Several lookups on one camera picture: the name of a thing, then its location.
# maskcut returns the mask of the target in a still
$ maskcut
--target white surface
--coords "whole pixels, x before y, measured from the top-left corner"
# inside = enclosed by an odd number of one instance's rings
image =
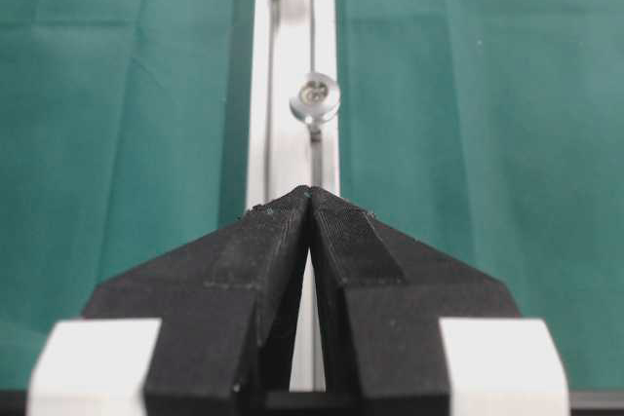
[[[536,319],[440,319],[451,416],[568,416],[564,369]]]
[[[292,114],[289,101],[311,71],[313,58],[317,71],[333,79],[337,75],[334,0],[255,0],[254,15],[248,208],[281,197],[297,185],[311,184],[309,133]],[[337,195],[337,118],[323,127],[322,154],[322,186]],[[294,342],[291,390],[324,388],[314,279],[308,259]]]
[[[60,321],[35,365],[28,416],[144,416],[160,319]]]

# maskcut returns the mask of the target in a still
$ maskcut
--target screw head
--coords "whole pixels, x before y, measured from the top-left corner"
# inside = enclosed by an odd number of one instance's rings
[[[307,73],[303,84],[291,98],[291,111],[311,129],[318,129],[337,114],[340,87],[335,80],[318,72]]]

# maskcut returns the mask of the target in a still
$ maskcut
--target green backdrop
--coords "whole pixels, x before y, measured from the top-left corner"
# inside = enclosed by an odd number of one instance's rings
[[[624,388],[624,0],[339,0],[342,192]]]
[[[0,0],[0,388],[96,283],[243,211],[253,5]]]
[[[0,388],[243,209],[254,0],[0,0]],[[624,387],[622,0],[338,0],[342,189]]]

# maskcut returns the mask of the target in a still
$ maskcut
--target black 3d-printed part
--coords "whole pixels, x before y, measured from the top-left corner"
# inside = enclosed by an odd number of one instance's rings
[[[246,389],[288,388],[308,190],[255,207],[96,289],[85,318],[162,318],[144,386],[150,415],[181,414],[189,401],[234,414]]]

